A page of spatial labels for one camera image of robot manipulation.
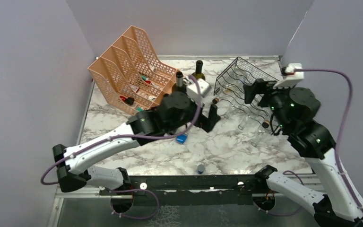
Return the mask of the green wine bottle silver neck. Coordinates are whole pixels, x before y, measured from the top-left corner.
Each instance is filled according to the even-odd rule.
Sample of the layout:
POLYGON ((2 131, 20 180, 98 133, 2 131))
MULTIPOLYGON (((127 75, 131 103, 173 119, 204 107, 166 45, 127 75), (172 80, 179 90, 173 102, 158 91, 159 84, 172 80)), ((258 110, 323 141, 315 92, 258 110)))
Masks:
POLYGON ((172 87, 172 94, 175 92, 186 93, 186 85, 183 83, 183 73, 181 71, 176 72, 176 82, 172 87))

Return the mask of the green bottle cream label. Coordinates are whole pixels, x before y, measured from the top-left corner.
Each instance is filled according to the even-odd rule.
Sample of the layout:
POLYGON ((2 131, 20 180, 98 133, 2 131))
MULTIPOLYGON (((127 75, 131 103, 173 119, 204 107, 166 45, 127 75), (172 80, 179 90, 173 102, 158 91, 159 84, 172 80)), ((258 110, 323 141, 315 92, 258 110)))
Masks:
POLYGON ((197 80, 198 79, 206 80, 205 75, 202 73, 202 67, 203 67, 203 61, 197 60, 195 71, 192 73, 192 76, 197 80))

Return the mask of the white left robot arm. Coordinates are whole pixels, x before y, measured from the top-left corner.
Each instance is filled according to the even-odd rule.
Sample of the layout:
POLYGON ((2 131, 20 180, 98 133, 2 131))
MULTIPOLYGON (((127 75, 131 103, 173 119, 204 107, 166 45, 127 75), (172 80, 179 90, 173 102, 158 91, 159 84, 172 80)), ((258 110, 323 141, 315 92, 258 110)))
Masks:
POLYGON ((57 184, 62 192, 73 192, 85 186, 111 188, 124 194, 131 185, 127 170, 108 169, 96 164, 120 152, 141 147, 158 140, 181 136, 191 127, 211 132, 220 116, 212 104, 209 115, 202 114, 202 97, 210 85, 193 79, 186 91, 176 90, 164 97, 159 106, 137 112, 114 130, 83 144, 53 146, 57 184))

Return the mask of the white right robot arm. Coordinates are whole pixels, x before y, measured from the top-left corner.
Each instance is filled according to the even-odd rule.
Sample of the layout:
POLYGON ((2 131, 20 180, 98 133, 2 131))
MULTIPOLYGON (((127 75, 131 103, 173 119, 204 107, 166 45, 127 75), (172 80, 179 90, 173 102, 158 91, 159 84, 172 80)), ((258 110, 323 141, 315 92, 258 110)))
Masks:
POLYGON ((311 190, 288 179, 272 166, 255 174, 254 187, 259 192, 273 190, 309 211, 321 227, 361 227, 363 199, 350 183, 343 165, 335 156, 336 142, 329 130, 314 121, 320 101, 307 88, 263 86, 259 89, 260 107, 269 107, 282 133, 311 166, 324 192, 311 190))

